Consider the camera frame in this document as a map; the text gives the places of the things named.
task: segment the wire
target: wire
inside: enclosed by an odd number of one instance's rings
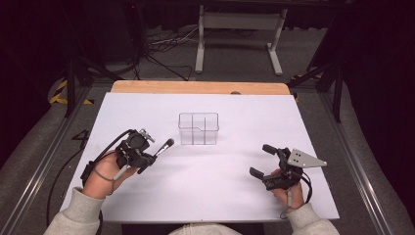
[[[192,67],[191,66],[181,66],[181,67],[173,67],[173,68],[189,68],[190,69],[190,71],[189,71],[189,74],[188,74],[188,76],[187,76],[187,78],[186,77],[184,77],[183,75],[181,75],[180,73],[178,73],[178,72],[176,72],[175,70],[172,70],[170,67],[172,67],[172,66],[166,66],[166,65],[164,65],[162,62],[160,62],[160,61],[158,61],[158,60],[156,60],[154,57],[152,57],[152,56],[150,56],[150,55],[148,55],[147,57],[146,57],[146,59],[149,61],[149,62],[151,62],[151,63],[154,63],[154,64],[156,64],[156,65],[159,65],[159,66],[162,66],[162,67],[164,67],[164,68],[166,68],[167,70],[169,70],[169,71],[171,71],[171,72],[173,72],[174,74],[176,74],[176,75],[178,75],[178,76],[180,76],[183,80],[185,80],[185,81],[189,81],[189,79],[190,79],[190,75],[192,74]]]
[[[53,190],[55,188],[56,182],[58,181],[59,176],[61,175],[62,171],[64,171],[65,167],[67,166],[67,164],[73,160],[82,150],[84,150],[85,148],[81,148],[79,149],[74,155],[72,155],[66,163],[64,163],[64,165],[61,167],[61,169],[59,170],[58,174],[55,177],[55,180],[52,183],[51,189],[49,191],[49,196],[48,196],[48,201],[47,201],[47,206],[46,206],[46,226],[49,227],[50,224],[50,218],[49,218],[49,210],[50,210],[50,203],[51,203],[51,199],[52,199],[52,194],[53,194]]]

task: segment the black cable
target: black cable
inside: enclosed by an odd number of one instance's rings
[[[186,78],[186,77],[184,77],[183,75],[181,75],[180,73],[176,72],[175,70],[172,70],[169,66],[165,66],[162,62],[160,62],[160,61],[156,60],[154,57],[152,57],[152,56],[150,56],[150,55],[147,55],[146,59],[147,59],[149,62],[152,62],[152,63],[154,63],[154,64],[156,64],[156,65],[159,65],[159,66],[162,66],[162,67],[166,68],[167,70],[169,70],[169,71],[173,72],[174,74],[176,74],[176,75],[180,76],[183,80],[185,80],[185,81],[189,81],[190,74],[192,73],[192,67],[190,67],[190,66],[183,66],[183,67],[179,67],[179,68],[190,68],[190,69],[191,69],[191,70],[190,70],[190,72],[189,72],[188,78]]]
[[[305,200],[305,202],[308,203],[311,199],[311,196],[312,196],[311,179],[305,172],[303,172],[303,174],[305,174],[305,176],[307,176],[307,178],[308,178],[308,180],[307,180],[306,178],[301,176],[301,179],[308,185],[308,194],[307,194],[307,199]]]
[[[50,224],[50,218],[49,218],[49,209],[50,209],[50,203],[51,203],[51,199],[52,199],[52,194],[53,194],[53,189],[55,188],[56,182],[58,181],[59,176],[61,175],[62,171],[64,171],[65,167],[67,166],[67,164],[73,160],[76,155],[78,155],[82,150],[84,150],[85,148],[81,148],[79,149],[74,155],[72,155],[66,163],[64,163],[64,165],[61,167],[61,169],[59,170],[58,174],[55,176],[55,180],[52,183],[51,189],[49,191],[49,196],[48,196],[48,201],[47,201],[47,206],[46,206],[46,226],[49,227]]]

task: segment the aluminum rail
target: aluminum rail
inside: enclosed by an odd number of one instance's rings
[[[378,234],[394,234],[390,224],[388,223],[383,213],[381,204],[373,190],[372,184],[370,183],[358,156],[350,148],[350,144],[346,137],[346,132],[341,123],[336,122],[332,114],[332,103],[327,93],[319,94],[320,101],[325,108],[325,112],[330,116],[330,123],[336,130],[339,140],[344,152],[346,153],[347,166],[350,169],[351,175],[357,185],[357,188],[362,196],[363,202],[366,205],[369,215],[372,218],[373,224],[375,225]]]
[[[43,156],[42,161],[36,169],[36,172],[33,174],[31,179],[28,181],[24,192],[22,193],[21,198],[16,204],[14,210],[12,211],[9,219],[1,230],[1,235],[12,235],[15,234],[19,228],[22,220],[24,219],[25,214],[27,213],[31,203],[37,195],[40,187],[43,184],[46,175],[49,172],[49,169],[52,166],[53,161],[57,155],[57,152],[61,148],[62,142],[65,135],[67,134],[70,125],[72,124],[74,118],[76,117],[82,102],[86,99],[90,88],[89,87],[80,87],[79,93],[76,97],[75,107],[71,112],[69,117],[66,117],[61,123],[55,138],[53,139],[51,145]]]

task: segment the hand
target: hand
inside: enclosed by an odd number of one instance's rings
[[[111,181],[98,175],[95,170]],[[100,160],[97,165],[95,165],[95,170],[92,170],[82,190],[84,195],[95,199],[105,199],[106,196],[113,193],[113,190],[117,189],[125,179],[137,172],[136,167],[129,168],[116,182],[114,182],[113,186],[112,179],[119,172],[119,167],[116,164],[116,153],[108,154]]]
[[[277,174],[279,171],[280,171],[280,169],[276,169],[271,174]],[[290,189],[290,191],[292,193],[292,205],[290,207],[288,206],[287,191],[288,190],[284,190],[284,189],[273,189],[273,190],[271,190],[271,192],[274,194],[274,196],[277,197],[281,201],[281,203],[283,204],[284,209],[286,210],[286,212],[292,212],[293,210],[298,209],[298,208],[302,207],[302,205],[304,205],[304,198],[303,198],[303,195],[302,195],[302,188],[301,188],[300,183],[298,183],[297,185],[294,185]]]

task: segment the table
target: table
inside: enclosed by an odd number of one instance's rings
[[[228,95],[233,91],[242,95]],[[177,114],[186,111],[219,114],[216,145],[179,144]],[[298,148],[315,156],[297,104],[285,84],[117,81],[105,97],[69,188],[81,185],[79,176],[87,162],[121,132],[142,127],[156,139],[147,153],[153,154],[170,137],[176,144],[108,197],[103,205],[106,221],[278,221],[282,206],[249,174],[251,166],[266,173],[278,166],[278,158],[261,151],[262,145]],[[313,182],[311,203],[316,212],[339,218],[322,169],[305,172]],[[307,186],[303,189],[306,195]],[[68,190],[63,209],[70,197]]]

